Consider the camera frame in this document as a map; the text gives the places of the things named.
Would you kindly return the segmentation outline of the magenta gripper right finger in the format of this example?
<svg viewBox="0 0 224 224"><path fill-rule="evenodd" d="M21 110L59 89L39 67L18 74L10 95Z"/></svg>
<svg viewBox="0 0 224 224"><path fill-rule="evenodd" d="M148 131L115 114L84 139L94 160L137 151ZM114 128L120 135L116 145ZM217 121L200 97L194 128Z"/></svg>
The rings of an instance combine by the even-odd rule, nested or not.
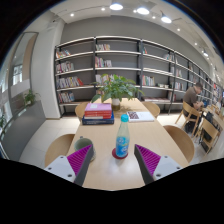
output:
<svg viewBox="0 0 224 224"><path fill-rule="evenodd" d="M134 155L138 161L145 184L152 183L182 169L168 155L160 156L138 144L134 146Z"/></svg>

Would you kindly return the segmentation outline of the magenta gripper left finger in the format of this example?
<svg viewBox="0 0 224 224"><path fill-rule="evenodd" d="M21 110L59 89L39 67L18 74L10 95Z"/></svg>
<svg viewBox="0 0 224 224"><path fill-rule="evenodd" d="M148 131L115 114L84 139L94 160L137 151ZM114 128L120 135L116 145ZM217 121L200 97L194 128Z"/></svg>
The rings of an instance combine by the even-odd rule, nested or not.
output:
<svg viewBox="0 0 224 224"><path fill-rule="evenodd" d="M90 144L69 156L58 156L45 171L82 186L93 154L93 145Z"/></svg>

